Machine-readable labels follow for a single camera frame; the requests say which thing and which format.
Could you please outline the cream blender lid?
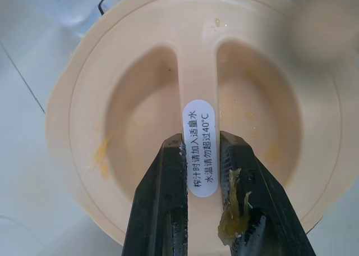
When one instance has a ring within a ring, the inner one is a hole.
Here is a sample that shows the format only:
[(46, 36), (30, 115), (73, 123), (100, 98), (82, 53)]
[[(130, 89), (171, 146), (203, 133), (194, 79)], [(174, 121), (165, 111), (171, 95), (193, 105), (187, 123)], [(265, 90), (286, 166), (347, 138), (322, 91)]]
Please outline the cream blender lid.
[(306, 66), (291, 0), (122, 0), (87, 32), (48, 102), (46, 138), (76, 201), (125, 241), (163, 141), (210, 106), (284, 186), (305, 230), (359, 177), (359, 60)]

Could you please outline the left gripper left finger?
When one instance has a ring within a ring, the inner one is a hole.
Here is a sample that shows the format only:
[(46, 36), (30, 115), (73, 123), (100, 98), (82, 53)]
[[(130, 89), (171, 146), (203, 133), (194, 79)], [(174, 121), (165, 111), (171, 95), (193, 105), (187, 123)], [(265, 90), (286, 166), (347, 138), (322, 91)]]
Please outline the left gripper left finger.
[(186, 149), (166, 139), (135, 190), (121, 256), (187, 256)]

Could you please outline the clear blender jar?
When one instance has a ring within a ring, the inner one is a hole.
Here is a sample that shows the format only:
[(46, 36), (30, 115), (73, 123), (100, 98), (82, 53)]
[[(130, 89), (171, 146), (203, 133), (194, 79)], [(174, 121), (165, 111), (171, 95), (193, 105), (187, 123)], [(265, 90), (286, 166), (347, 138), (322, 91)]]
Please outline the clear blender jar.
[(54, 0), (59, 22), (77, 35), (84, 34), (121, 0)]

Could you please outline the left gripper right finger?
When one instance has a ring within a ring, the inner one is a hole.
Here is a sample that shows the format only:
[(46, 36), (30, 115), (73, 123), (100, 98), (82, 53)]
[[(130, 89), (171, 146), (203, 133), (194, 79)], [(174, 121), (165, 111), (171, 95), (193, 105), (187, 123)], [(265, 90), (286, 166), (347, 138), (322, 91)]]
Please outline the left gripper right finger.
[(231, 256), (316, 256), (284, 187), (243, 138), (220, 132), (219, 167), (224, 212), (242, 220), (222, 234)]

